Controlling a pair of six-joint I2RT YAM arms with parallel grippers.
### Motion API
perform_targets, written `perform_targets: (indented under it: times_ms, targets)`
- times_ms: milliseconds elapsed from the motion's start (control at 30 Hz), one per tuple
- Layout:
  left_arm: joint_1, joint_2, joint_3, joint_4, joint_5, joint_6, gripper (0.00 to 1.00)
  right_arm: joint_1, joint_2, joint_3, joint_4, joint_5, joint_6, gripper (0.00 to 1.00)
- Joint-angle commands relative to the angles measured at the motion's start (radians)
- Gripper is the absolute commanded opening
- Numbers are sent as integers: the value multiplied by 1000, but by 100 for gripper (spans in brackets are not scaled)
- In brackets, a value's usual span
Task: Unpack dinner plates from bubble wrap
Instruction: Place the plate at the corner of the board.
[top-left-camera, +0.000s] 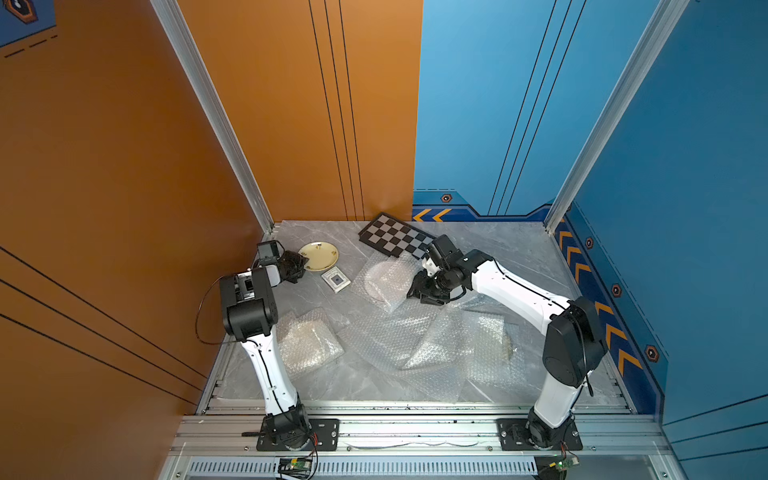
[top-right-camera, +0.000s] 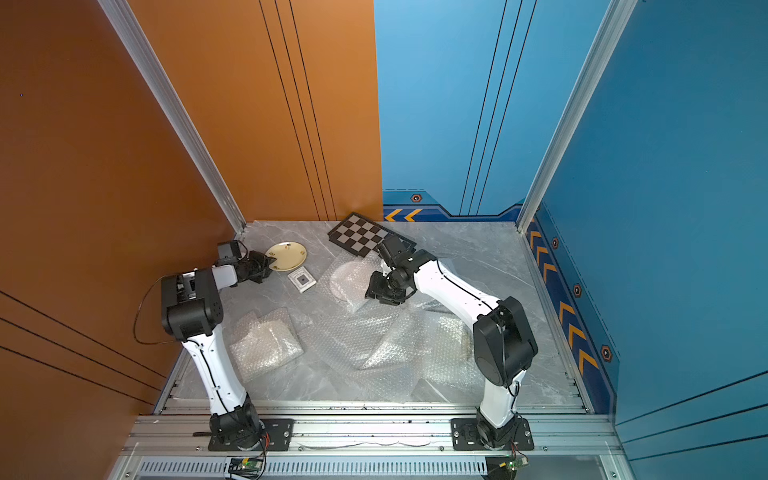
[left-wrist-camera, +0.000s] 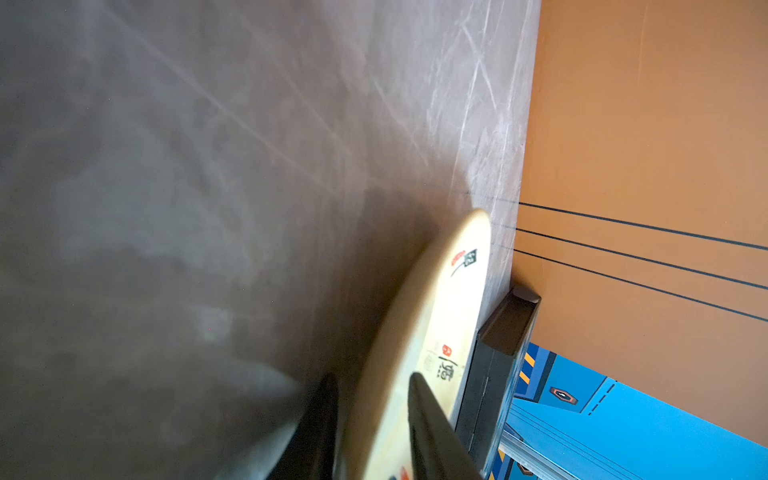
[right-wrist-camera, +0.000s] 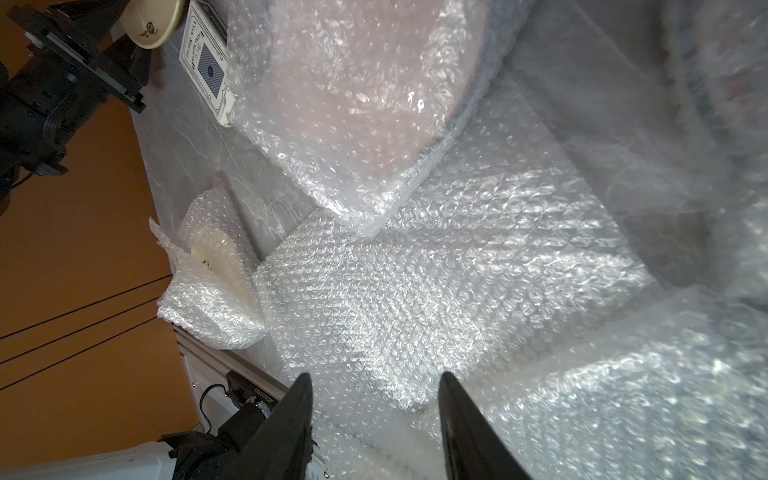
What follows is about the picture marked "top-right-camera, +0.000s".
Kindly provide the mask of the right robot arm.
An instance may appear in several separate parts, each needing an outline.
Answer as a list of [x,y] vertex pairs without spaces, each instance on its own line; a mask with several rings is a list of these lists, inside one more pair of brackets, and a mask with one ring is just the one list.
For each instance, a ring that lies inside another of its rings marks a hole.
[[529,423],[518,413],[517,401],[539,348],[521,302],[482,292],[436,256],[406,246],[395,234],[387,235],[375,250],[384,270],[371,274],[368,298],[397,306],[423,293],[456,315],[472,334],[475,364],[484,377],[476,416],[479,444],[489,450],[533,450]]

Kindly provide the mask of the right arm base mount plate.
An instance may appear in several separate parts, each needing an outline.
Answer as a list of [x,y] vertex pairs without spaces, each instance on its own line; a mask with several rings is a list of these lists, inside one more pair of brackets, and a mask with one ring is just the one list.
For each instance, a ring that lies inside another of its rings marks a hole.
[[520,416],[505,426],[496,428],[482,416],[450,420],[453,449],[456,451],[514,450],[529,452],[535,449],[529,422]]

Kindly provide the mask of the bubble wrap sheet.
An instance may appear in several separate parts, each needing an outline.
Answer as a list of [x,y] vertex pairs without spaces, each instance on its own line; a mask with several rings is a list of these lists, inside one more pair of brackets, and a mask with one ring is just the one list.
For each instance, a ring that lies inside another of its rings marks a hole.
[[313,318],[299,337],[352,385],[356,400],[477,405],[483,386],[466,392],[422,378],[422,323],[427,311],[453,315],[425,297],[399,307],[368,301],[356,313],[341,308]]

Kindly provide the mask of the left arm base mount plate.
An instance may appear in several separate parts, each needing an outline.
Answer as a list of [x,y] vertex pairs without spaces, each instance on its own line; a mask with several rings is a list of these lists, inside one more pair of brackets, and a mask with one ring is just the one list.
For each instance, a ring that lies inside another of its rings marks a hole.
[[213,452],[285,452],[289,449],[295,421],[292,418],[262,419],[256,433],[248,430],[212,433],[208,450]]

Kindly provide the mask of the cream yellow dinner plate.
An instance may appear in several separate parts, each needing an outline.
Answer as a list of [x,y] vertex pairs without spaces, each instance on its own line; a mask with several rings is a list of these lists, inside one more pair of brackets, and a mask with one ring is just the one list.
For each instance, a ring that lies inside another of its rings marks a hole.
[[269,268],[277,272],[290,272],[301,267],[307,257],[307,249],[298,242],[281,242],[271,246],[265,253]]

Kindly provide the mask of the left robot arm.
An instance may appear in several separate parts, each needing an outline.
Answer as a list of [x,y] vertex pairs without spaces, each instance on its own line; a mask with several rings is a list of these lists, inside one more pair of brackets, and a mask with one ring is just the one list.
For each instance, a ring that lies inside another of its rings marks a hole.
[[162,326],[191,356],[209,400],[212,451],[264,450],[266,427],[237,377],[224,342],[220,291],[245,281],[261,283],[273,259],[242,242],[217,246],[214,266],[160,280]]

